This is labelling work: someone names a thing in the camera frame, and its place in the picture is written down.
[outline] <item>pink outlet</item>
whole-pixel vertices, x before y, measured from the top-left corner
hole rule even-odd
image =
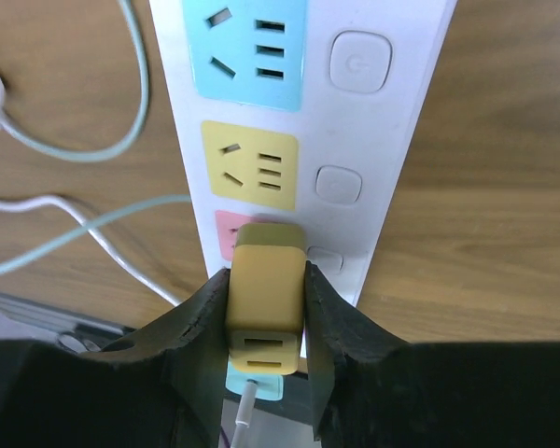
[[[237,233],[241,226],[249,222],[262,221],[253,217],[248,217],[247,215],[216,210],[217,239],[220,242],[222,258],[227,261],[232,261]]]

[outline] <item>wooden table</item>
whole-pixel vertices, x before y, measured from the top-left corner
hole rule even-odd
[[[0,133],[0,197],[59,193],[103,213],[187,193],[147,0],[147,126],[123,156],[57,161]],[[7,111],[73,148],[126,133],[139,98],[114,0],[2,0]],[[64,212],[0,214],[0,260],[74,226]],[[206,280],[190,205],[105,229],[188,296]],[[140,327],[169,305],[85,236],[0,277],[0,290]],[[359,308],[412,341],[560,339],[560,0],[459,0]]]

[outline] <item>light blue cable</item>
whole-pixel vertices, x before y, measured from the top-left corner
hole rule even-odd
[[[36,247],[29,252],[15,257],[14,259],[0,263],[0,275],[16,271],[17,269],[46,256],[53,250],[70,243],[79,236],[82,236],[87,231],[97,229],[98,227],[104,226],[105,224],[116,221],[122,217],[132,215],[133,213],[141,212],[143,210],[147,210],[148,208],[155,207],[157,205],[164,205],[166,203],[190,203],[190,196],[187,194],[169,194],[166,196],[159,196],[139,203],[132,203],[126,207],[101,215],[96,219],[87,221],[83,226],[79,226],[76,229],[68,231],[61,236],[48,241],[44,245]]]
[[[141,100],[139,102],[139,109],[133,125],[127,134],[111,147],[88,152],[70,151],[59,147],[53,147],[35,140],[33,137],[27,135],[24,131],[19,129],[17,125],[6,116],[6,114],[2,114],[0,116],[0,128],[4,129],[7,133],[12,135],[24,145],[43,154],[47,154],[64,161],[86,163],[114,159],[126,151],[137,140],[137,137],[143,130],[147,117],[147,107],[149,106],[149,72],[147,69],[147,56],[141,32],[139,31],[139,24],[137,23],[137,18],[134,16],[131,1],[119,0],[119,4],[120,9],[122,9],[122,14],[124,15],[124,19],[127,22],[127,26],[129,27],[129,32],[131,33],[134,51],[137,56],[137,64],[139,66],[139,81],[141,84]]]

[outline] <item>brown wood grain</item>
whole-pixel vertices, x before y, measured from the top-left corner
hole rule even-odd
[[[86,165],[0,133],[0,197],[66,194],[90,213],[188,192],[147,0],[135,5],[152,86],[140,140]],[[1,1],[0,73],[25,129],[78,149],[124,135],[139,99],[114,1]],[[57,210],[0,214],[0,260],[73,227]],[[181,296],[206,279],[190,205],[105,233]],[[89,236],[0,289],[135,327],[169,309]],[[459,0],[359,308],[413,341],[560,339],[560,1]]]

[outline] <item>yellow outlet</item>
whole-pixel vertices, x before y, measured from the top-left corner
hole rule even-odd
[[[202,138],[214,194],[294,210],[299,160],[295,137],[204,121]]]

